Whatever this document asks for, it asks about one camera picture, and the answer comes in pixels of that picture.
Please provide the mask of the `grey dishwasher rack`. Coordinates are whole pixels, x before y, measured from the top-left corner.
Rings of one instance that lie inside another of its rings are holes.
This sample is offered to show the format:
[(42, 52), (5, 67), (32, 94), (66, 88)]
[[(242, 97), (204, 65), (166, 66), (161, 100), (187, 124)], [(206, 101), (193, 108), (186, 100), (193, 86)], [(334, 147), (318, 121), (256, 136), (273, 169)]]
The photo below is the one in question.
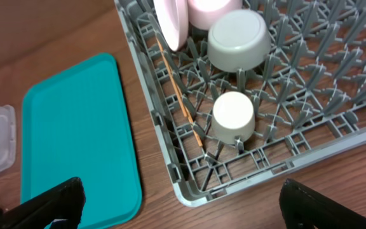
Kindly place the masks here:
[[(194, 27), (171, 51), (152, 1), (115, 5), (182, 204), (198, 207), (366, 144), (366, 1), (244, 1), (268, 22), (271, 52), (260, 67), (233, 73), (211, 64), (207, 35)], [(230, 91), (255, 108), (255, 131), (237, 144), (212, 128), (213, 104)]]

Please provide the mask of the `white grey bowl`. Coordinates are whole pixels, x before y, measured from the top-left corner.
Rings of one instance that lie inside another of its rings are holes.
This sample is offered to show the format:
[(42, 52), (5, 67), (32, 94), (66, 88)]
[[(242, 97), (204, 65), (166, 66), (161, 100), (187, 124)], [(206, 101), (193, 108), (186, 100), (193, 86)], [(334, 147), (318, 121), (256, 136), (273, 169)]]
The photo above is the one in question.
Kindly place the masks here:
[(225, 72), (247, 71), (259, 66), (270, 49), (267, 25), (253, 10), (229, 12), (208, 32), (208, 58), (214, 67)]

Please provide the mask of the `white cup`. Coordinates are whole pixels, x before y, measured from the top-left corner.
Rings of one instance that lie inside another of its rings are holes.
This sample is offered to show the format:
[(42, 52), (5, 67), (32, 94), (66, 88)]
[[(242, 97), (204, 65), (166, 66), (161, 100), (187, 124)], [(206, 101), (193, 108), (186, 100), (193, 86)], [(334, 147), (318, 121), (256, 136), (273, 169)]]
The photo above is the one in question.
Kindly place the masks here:
[(252, 101), (241, 92), (225, 92), (212, 109), (212, 128), (216, 138), (234, 144), (237, 137), (247, 141), (255, 131), (255, 111)]

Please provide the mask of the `large pink plate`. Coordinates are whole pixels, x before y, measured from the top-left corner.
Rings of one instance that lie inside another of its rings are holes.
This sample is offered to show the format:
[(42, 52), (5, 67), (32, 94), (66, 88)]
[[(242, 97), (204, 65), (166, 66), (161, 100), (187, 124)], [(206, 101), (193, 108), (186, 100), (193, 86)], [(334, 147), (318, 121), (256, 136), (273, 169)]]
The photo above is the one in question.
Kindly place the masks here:
[(159, 26), (169, 48), (177, 51), (185, 44), (188, 31), (186, 0), (154, 0)]

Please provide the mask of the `small pink saucer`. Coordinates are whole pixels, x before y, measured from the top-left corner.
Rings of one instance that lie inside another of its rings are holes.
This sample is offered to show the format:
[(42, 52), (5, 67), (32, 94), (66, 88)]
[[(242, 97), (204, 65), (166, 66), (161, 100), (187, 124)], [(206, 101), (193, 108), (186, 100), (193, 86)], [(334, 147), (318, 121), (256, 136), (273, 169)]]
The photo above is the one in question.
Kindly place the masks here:
[(201, 29), (209, 30), (214, 22), (233, 10), (240, 10), (242, 0), (188, 0), (189, 22)]

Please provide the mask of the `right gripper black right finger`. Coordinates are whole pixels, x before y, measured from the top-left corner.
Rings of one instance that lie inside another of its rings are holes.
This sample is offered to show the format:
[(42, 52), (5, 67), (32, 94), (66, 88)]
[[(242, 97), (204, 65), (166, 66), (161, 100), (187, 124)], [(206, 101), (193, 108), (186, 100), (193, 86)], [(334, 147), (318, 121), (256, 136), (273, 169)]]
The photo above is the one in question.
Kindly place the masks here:
[(288, 229), (366, 229), (366, 217), (293, 179), (285, 180), (279, 204)]

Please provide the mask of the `wooden chopstick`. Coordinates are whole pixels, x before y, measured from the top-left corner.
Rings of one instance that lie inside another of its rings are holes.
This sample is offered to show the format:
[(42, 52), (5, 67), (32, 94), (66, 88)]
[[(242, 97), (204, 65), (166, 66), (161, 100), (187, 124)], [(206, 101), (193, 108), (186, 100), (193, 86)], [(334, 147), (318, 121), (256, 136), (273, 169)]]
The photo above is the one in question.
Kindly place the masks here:
[(185, 105), (184, 105), (184, 103), (182, 101), (181, 91), (180, 91), (179, 87), (177, 86), (177, 84), (176, 84), (176, 82), (175, 82), (175, 80), (173, 78), (173, 74), (172, 74), (173, 71), (172, 71), (172, 68), (170, 67), (169, 63), (166, 60), (163, 47), (162, 47), (162, 45), (161, 45), (161, 43), (160, 43), (160, 41), (159, 41), (158, 38), (156, 38), (156, 41), (157, 41), (159, 50), (161, 52), (161, 56), (162, 56), (163, 62), (165, 63), (165, 67), (166, 67), (167, 73), (169, 75), (170, 81), (171, 81), (171, 83), (173, 85), (173, 89), (174, 89), (175, 94), (177, 96), (177, 100), (179, 102), (180, 109), (181, 109), (184, 117), (186, 117), (188, 119), (189, 123), (191, 124), (192, 130), (193, 130), (193, 133), (194, 133), (194, 136), (195, 136), (196, 141), (198, 143), (198, 146), (202, 148), (203, 147), (202, 141), (201, 141), (199, 135), (194, 131), (194, 121), (193, 121), (193, 118), (192, 118), (191, 114), (189, 113), (189, 110), (185, 107)]

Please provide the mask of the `teal plastic tray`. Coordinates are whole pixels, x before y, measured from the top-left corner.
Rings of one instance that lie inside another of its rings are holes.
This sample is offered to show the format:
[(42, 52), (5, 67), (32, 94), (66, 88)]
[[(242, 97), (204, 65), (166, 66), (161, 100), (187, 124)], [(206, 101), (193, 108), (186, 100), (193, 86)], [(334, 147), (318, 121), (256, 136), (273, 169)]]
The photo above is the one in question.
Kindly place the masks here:
[(86, 196), (80, 227), (126, 223), (142, 204), (115, 58), (101, 53), (34, 85), (22, 103), (21, 200), (72, 178)]

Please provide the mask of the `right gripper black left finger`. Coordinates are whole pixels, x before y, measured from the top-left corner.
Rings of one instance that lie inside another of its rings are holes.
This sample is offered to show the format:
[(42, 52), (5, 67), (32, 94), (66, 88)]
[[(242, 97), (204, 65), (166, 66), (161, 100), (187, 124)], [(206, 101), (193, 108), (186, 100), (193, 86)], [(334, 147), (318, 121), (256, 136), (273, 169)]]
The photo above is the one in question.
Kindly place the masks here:
[(81, 179), (72, 177), (10, 211), (0, 208), (0, 229), (77, 228), (85, 202)]

